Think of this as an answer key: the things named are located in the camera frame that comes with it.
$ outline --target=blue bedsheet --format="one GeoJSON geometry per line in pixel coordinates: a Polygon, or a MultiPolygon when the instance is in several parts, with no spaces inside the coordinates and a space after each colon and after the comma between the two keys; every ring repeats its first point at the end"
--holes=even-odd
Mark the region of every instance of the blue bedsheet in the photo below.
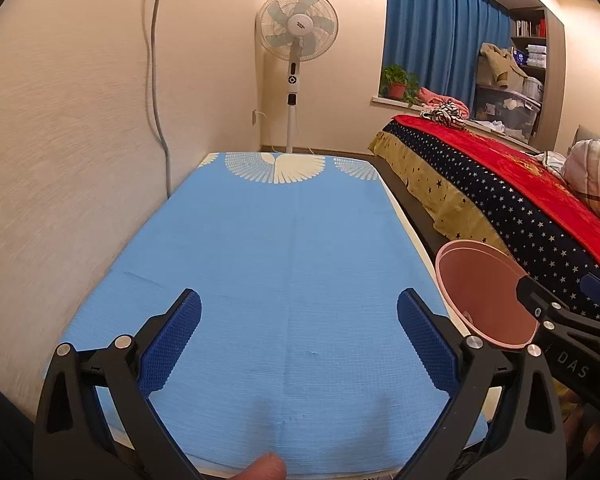
{"type": "MultiPolygon", "coordinates": [[[[271,450],[292,475],[385,470],[412,455],[448,399],[398,323],[410,286],[446,315],[368,163],[211,154],[131,240],[64,339],[106,346],[193,288],[202,320],[150,400],[194,462],[241,468],[271,450]]],[[[481,421],[473,440],[485,430],[481,421]]]]}

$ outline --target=plastic storage bin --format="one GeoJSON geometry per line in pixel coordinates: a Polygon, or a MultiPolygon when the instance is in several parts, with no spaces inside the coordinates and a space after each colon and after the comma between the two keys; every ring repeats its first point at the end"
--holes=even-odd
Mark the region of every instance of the plastic storage bin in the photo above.
{"type": "Polygon", "coordinates": [[[540,108],[540,103],[518,92],[480,85],[475,88],[475,120],[502,121],[507,135],[524,142],[531,138],[540,108]]]}
{"type": "Polygon", "coordinates": [[[539,82],[538,79],[536,79],[535,77],[527,77],[525,79],[522,93],[530,99],[541,103],[543,88],[543,84],[539,82]]]}
{"type": "Polygon", "coordinates": [[[526,49],[531,54],[546,54],[546,46],[545,45],[527,45],[526,49]]]}
{"type": "Polygon", "coordinates": [[[526,64],[537,68],[546,68],[546,54],[529,54],[526,64]]]}

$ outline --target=beige jacket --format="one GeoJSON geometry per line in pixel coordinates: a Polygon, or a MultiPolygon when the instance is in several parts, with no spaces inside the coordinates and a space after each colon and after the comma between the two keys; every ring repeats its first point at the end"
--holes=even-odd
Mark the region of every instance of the beige jacket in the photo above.
{"type": "Polygon", "coordinates": [[[509,85],[510,71],[522,78],[527,78],[527,75],[518,66],[509,50],[503,50],[492,43],[483,43],[480,47],[480,55],[484,56],[489,62],[497,86],[509,85]]]}

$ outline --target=fan blade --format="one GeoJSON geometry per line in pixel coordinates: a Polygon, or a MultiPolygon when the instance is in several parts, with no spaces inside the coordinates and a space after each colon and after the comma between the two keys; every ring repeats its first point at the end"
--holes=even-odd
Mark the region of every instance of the fan blade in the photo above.
{"type": "Polygon", "coordinates": [[[329,18],[325,18],[323,16],[312,16],[311,19],[314,21],[315,27],[321,28],[329,34],[333,34],[336,24],[333,23],[329,18]]]}
{"type": "Polygon", "coordinates": [[[267,12],[273,18],[273,21],[283,27],[286,27],[286,22],[289,21],[288,16],[280,9],[280,3],[278,1],[273,2],[267,7],[267,12]]]}
{"type": "Polygon", "coordinates": [[[277,34],[275,36],[265,36],[265,40],[272,47],[276,48],[278,46],[288,45],[294,40],[294,37],[288,32],[283,32],[282,34],[277,34]]]}
{"type": "Polygon", "coordinates": [[[306,10],[317,1],[318,0],[299,0],[298,3],[296,3],[296,6],[294,7],[293,14],[305,14],[306,10]]]}
{"type": "Polygon", "coordinates": [[[300,56],[310,56],[315,52],[315,35],[313,33],[302,37],[300,56]]]}

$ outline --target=blue curtain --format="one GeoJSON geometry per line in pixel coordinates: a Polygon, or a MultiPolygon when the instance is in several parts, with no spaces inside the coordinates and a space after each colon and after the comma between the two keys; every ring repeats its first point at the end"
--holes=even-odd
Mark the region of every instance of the blue curtain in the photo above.
{"type": "Polygon", "coordinates": [[[474,104],[484,43],[511,44],[511,19],[493,0],[387,0],[382,66],[418,75],[421,86],[474,104]]]}

